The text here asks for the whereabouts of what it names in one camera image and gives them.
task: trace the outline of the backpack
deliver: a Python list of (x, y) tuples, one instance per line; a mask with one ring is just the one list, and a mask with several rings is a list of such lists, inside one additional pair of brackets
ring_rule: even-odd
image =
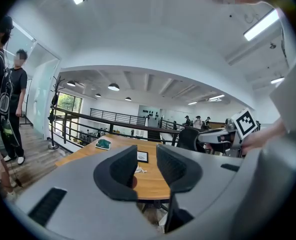
[(8, 67), (5, 66), (4, 53), (0, 50), (0, 57), (3, 62), (4, 75), (0, 87), (0, 117), (1, 127), (9, 143), (15, 147), (19, 146), (19, 142), (13, 133), (13, 129), (9, 120), (10, 113), (10, 98), (13, 92), (13, 86), (11, 82), (11, 72)]

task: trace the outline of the white sneaker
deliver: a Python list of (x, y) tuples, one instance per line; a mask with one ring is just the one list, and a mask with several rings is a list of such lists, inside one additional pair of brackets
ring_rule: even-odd
[(7, 197), (6, 199), (10, 202), (14, 202), (16, 199), (18, 198), (17, 193), (15, 193), (15, 191), (12, 191), (11, 193), (7, 193)]
[(14, 181), (14, 179), (12, 179), (12, 177), (10, 176), (10, 183), (11, 183), (11, 187), (15, 188), (18, 184)]
[(11, 161), (11, 160), (14, 160), (15, 158), (11, 158), (9, 157), (9, 155), (7, 155), (5, 158), (4, 158), (4, 161), (8, 162), (8, 161)]
[(24, 155), (24, 156), (19, 156), (19, 157), (18, 157), (18, 164), (19, 164), (19, 165), (23, 164), (25, 158), (26, 158), (25, 155)]

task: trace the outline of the window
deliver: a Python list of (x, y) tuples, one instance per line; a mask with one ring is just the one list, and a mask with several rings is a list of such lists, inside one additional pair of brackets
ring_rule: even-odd
[[(67, 110), (67, 111), (72, 111), (75, 113), (80, 113), (80, 108), (81, 108), (81, 103), (82, 103), (82, 99), (79, 97), (75, 97), (73, 95), (69, 95), (66, 93), (62, 93), (62, 92), (58, 92), (59, 98), (58, 98), (58, 104), (57, 107)], [(62, 116), (64, 115), (64, 112), (61, 111), (55, 111), (55, 114), (57, 116)], [(72, 118), (73, 116), (71, 116), (68, 121), (67, 121), (67, 134), (70, 134), (72, 136), (78, 137), (78, 132), (74, 131), (74, 130), (78, 130), (78, 125), (76, 123), (79, 122), (79, 118)], [(62, 124), (63, 120), (57, 119), (56, 122)], [(61, 131), (63, 130), (62, 125), (55, 123), (54, 122), (54, 127), (60, 129)]]

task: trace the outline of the green object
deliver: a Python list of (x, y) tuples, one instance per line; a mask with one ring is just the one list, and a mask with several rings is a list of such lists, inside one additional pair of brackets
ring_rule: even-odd
[(106, 139), (101, 139), (96, 143), (96, 148), (102, 150), (109, 150), (111, 147), (111, 142), (107, 141)]

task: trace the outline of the cap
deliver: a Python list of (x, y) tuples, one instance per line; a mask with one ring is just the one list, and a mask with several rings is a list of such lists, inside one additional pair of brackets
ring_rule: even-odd
[(2, 18), (2, 20), (0, 21), (0, 31), (6, 31), (13, 29), (13, 20), (10, 16), (6, 15)]

